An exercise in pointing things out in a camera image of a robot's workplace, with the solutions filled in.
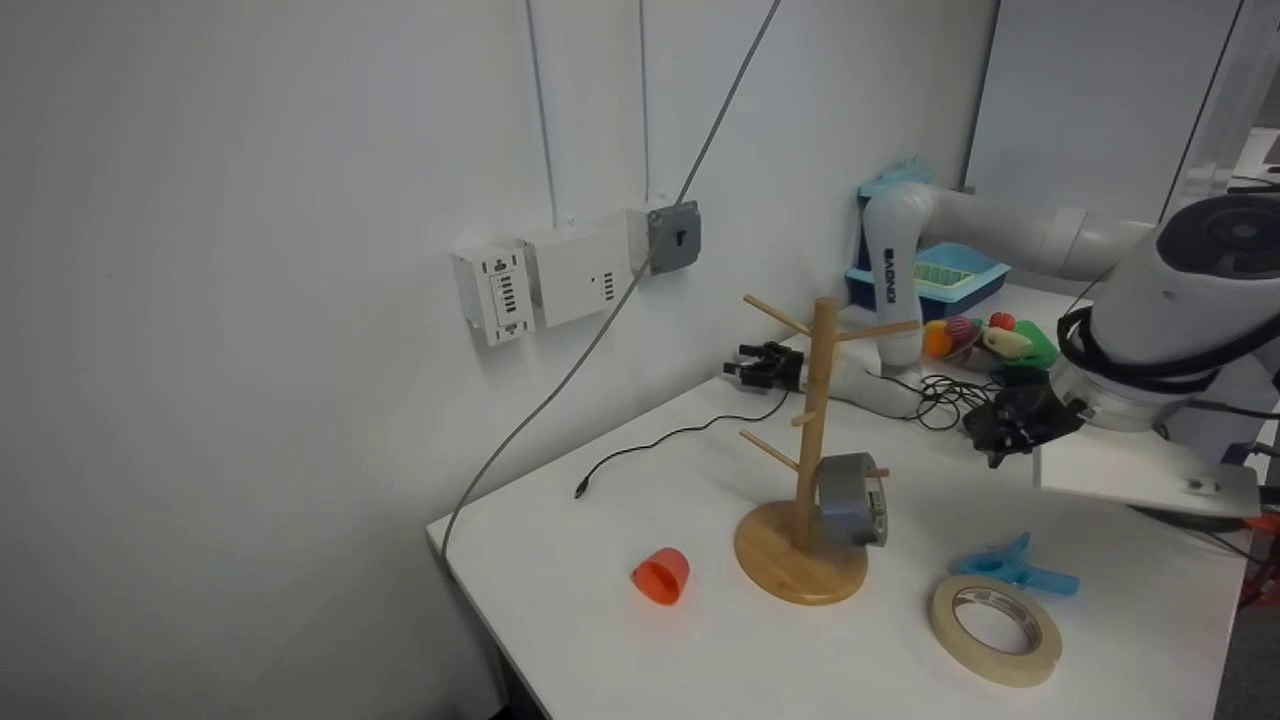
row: orange cap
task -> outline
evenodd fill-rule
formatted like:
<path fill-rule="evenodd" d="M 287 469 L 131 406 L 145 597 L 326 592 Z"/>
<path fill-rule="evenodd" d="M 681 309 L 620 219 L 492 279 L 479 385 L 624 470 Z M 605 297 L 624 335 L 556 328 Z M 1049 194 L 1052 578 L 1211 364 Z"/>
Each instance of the orange cap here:
<path fill-rule="evenodd" d="M 633 583 L 641 597 L 657 603 L 675 603 L 686 583 L 686 558 L 675 548 L 651 550 L 645 564 L 633 566 Z"/>
<path fill-rule="evenodd" d="M 954 341 L 948 331 L 948 319 L 925 325 L 925 355 L 942 361 L 953 355 Z"/>

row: wall socket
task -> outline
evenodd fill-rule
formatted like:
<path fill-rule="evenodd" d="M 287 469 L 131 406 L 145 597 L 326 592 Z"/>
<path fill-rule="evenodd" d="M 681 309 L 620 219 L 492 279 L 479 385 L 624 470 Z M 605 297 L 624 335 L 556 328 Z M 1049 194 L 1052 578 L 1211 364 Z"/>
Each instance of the wall socket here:
<path fill-rule="evenodd" d="M 651 206 L 649 213 L 649 268 L 675 271 L 703 251 L 703 214 L 695 198 Z"/>
<path fill-rule="evenodd" d="M 450 251 L 469 328 L 483 349 L 532 335 L 526 257 L 515 240 Z"/>
<path fill-rule="evenodd" d="M 608 313 L 633 282 L 633 229 L 624 214 L 556 229 L 550 235 L 532 235 L 525 243 L 543 328 Z"/>

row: roll of tape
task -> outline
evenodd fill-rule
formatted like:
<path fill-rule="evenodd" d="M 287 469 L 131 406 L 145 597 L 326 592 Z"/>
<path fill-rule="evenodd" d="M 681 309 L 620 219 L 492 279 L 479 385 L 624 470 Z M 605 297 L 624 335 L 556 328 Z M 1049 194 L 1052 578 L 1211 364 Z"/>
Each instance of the roll of tape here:
<path fill-rule="evenodd" d="M 989 603 L 1015 618 L 1029 635 L 1029 652 L 999 652 L 977 638 L 954 616 L 958 603 Z M 927 626 L 965 669 L 1010 686 L 1042 685 L 1064 656 L 1052 616 L 1033 597 L 978 577 L 939 578 L 927 597 Z"/>

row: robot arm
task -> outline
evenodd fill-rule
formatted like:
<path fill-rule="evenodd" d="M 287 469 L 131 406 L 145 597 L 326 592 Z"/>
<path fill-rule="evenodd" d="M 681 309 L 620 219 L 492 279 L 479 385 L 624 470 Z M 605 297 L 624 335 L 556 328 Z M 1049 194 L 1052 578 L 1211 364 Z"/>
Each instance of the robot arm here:
<path fill-rule="evenodd" d="M 1207 392 L 1236 361 L 1259 361 L 1246 406 L 1272 406 L 1280 385 L 1280 198 L 1216 194 L 1189 203 L 1159 233 L 1083 213 L 1029 214 L 914 180 L 877 188 L 865 240 L 879 319 L 918 319 L 914 248 L 965 240 L 1010 268 L 1101 279 L 1092 309 L 1058 319 L 1058 406 L 1086 424 L 1150 429 Z M 918 335 L 879 343 L 879 372 L 918 364 Z"/>
<path fill-rule="evenodd" d="M 927 240 L 965 240 L 1010 268 L 1094 279 L 1126 257 L 1150 224 L 1092 219 L 1083 213 L 1029 214 L 942 191 L 931 182 L 898 180 L 877 188 L 865 203 L 865 240 L 877 275 L 879 325 L 918 319 L 914 248 Z M 918 335 L 892 335 L 879 343 L 883 372 L 918 364 Z"/>

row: orange component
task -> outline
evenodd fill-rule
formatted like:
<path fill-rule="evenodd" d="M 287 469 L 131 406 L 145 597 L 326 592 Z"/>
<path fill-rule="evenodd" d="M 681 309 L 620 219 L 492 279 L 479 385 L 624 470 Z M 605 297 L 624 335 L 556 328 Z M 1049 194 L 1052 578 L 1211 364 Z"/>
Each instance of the orange component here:
<path fill-rule="evenodd" d="M 1280 537 L 1280 516 L 1246 516 L 1253 537 Z"/>
<path fill-rule="evenodd" d="M 942 361 L 942 355 L 953 355 L 953 349 L 954 349 L 954 341 L 953 341 L 948 319 L 925 325 L 925 355 Z"/>
<path fill-rule="evenodd" d="M 1010 313 L 991 313 L 989 328 L 1009 328 L 1009 331 L 1015 331 L 1015 316 L 1010 316 Z"/>
<path fill-rule="evenodd" d="M 675 548 L 658 548 L 633 566 L 633 583 L 657 603 L 675 603 L 686 583 L 686 557 Z"/>

